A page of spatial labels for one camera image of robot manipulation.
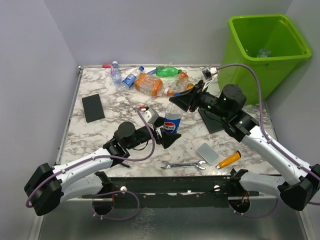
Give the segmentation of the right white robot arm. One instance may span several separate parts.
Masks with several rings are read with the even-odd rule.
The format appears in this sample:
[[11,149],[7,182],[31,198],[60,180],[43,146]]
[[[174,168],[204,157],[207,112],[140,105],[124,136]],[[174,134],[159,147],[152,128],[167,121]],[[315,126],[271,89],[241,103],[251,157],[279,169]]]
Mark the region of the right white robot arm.
[[262,130],[262,124],[243,111],[246,96],[235,84],[227,84],[219,97],[204,90],[200,80],[190,90],[176,93],[169,101],[187,112],[202,109],[220,118],[222,128],[232,138],[258,153],[280,176],[240,170],[229,189],[240,196],[254,191],[280,197],[294,210],[302,211],[320,189],[320,165],[296,157]]

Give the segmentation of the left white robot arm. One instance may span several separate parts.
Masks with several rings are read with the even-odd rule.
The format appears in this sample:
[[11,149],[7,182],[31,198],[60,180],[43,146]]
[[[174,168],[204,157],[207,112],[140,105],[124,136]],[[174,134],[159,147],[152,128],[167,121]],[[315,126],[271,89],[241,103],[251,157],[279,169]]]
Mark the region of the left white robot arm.
[[133,161],[128,152],[130,149],[151,141],[151,152],[139,159],[144,161],[153,155],[156,145],[167,149],[181,137],[181,134],[166,132],[163,128],[160,132],[158,134],[147,122],[143,127],[135,128],[132,122],[125,121],[118,126],[111,140],[88,156],[64,165],[39,165],[24,186],[25,206],[34,209],[37,216],[46,215],[72,192],[72,184],[123,161]]

